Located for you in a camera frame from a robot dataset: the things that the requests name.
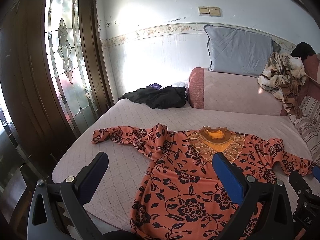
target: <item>floral garment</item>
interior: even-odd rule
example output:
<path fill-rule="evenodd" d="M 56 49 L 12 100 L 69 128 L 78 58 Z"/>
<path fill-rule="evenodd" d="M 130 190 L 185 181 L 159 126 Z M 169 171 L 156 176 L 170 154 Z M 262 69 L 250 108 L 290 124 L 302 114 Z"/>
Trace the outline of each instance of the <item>floral garment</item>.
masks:
<path fill-rule="evenodd" d="M 110 138 L 118 144 L 133 145 L 151 159 L 131 212 L 132 230 L 147 240 L 213 240 L 238 207 L 210 161 L 192 147 L 187 134 L 198 131 L 173 132 L 161 124 L 152 129 L 120 126 L 94 131 L 93 144 Z M 233 165 L 260 182 L 276 181 L 272 170 L 276 162 L 287 175 L 298 171 L 304 176 L 316 165 L 285 152 L 281 139 L 266 141 L 254 135 L 236 134 L 244 136 L 244 145 Z M 257 205 L 243 238 L 252 232 L 261 207 Z"/>

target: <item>decorative border tile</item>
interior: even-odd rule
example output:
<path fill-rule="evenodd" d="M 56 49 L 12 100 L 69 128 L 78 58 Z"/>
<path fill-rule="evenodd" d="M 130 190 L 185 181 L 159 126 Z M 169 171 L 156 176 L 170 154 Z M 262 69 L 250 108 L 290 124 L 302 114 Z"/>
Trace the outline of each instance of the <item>decorative border tile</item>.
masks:
<path fill-rule="evenodd" d="M 204 31 L 204 26 L 207 24 L 211 24 L 213 26 L 225 26 L 236 28 L 244 31 L 250 31 L 254 33 L 259 33 L 262 35 L 270 36 L 272 40 L 281 45 L 282 48 L 292 51 L 296 45 L 282 39 L 278 36 L 272 35 L 270 33 L 265 33 L 259 30 L 237 26 L 237 25 L 229 25 L 222 23 L 185 23 L 185 24 L 170 24 L 170 25 L 161 25 L 156 27 L 151 27 L 143 30 L 139 30 L 136 32 L 128 33 L 125 35 L 117 36 L 108 40 L 102 40 L 102 48 L 111 48 L 117 45 L 125 44 L 131 41 L 138 41 L 146 38 L 165 36 L 165 35 L 176 35 L 176 34 L 206 34 Z"/>

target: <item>bed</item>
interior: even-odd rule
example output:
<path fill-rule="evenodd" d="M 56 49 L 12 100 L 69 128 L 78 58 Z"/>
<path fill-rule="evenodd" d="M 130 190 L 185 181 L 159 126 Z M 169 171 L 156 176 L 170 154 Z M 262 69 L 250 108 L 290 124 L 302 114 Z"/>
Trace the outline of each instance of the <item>bed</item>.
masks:
<path fill-rule="evenodd" d="M 67 176 L 76 175 L 98 152 L 106 152 L 109 157 L 108 170 L 91 202 L 85 204 L 84 208 L 116 228 L 130 230 L 129 213 L 149 160 L 139 154 L 134 147 L 121 146 L 111 141 L 93 145 L 92 134 L 94 130 L 101 128 L 121 125 L 151 128 L 157 123 L 175 131 L 195 130 L 206 125 L 228 127 L 230 130 L 254 134 L 262 139 L 281 138 L 287 152 L 312 159 L 307 145 L 287 116 L 195 109 L 188 103 L 183 108 L 159 110 L 122 99 L 70 147 L 55 167 L 52 174 L 53 181 L 62 182 Z M 276 165 L 274 170 L 277 178 L 283 180 L 286 185 L 291 208 L 294 211 L 298 197 L 280 166 Z M 306 176 L 305 180 L 313 193 L 320 195 L 319 182 L 312 175 Z"/>

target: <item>leaded glass design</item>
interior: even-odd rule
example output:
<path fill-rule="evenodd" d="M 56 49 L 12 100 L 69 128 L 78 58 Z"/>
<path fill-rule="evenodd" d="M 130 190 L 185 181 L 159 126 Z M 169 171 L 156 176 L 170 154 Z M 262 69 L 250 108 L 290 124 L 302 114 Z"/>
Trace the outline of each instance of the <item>leaded glass design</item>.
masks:
<path fill-rule="evenodd" d="M 47 0 L 44 19 L 49 70 L 76 137 L 98 118 L 82 53 L 78 0 Z"/>

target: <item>metal screw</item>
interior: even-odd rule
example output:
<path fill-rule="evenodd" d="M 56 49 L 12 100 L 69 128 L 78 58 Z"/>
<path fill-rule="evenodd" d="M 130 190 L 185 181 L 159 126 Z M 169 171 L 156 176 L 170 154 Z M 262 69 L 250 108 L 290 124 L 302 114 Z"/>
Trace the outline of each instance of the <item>metal screw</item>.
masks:
<path fill-rule="evenodd" d="M 44 184 L 44 180 L 43 179 L 40 179 L 37 181 L 37 186 L 41 186 L 42 184 Z"/>
<path fill-rule="evenodd" d="M 283 186 L 283 185 L 284 185 L 283 181 L 280 180 L 280 179 L 277 180 L 277 184 L 278 184 L 279 186 Z"/>
<path fill-rule="evenodd" d="M 66 182 L 68 182 L 68 183 L 71 183 L 71 182 L 73 182 L 74 180 L 75 180 L 75 177 L 74 177 L 74 176 L 69 176 L 69 177 L 66 178 Z"/>
<path fill-rule="evenodd" d="M 254 176 L 248 176 L 247 177 L 247 181 L 249 181 L 249 182 L 255 182 L 256 181 L 256 179 L 255 179 L 255 177 Z"/>

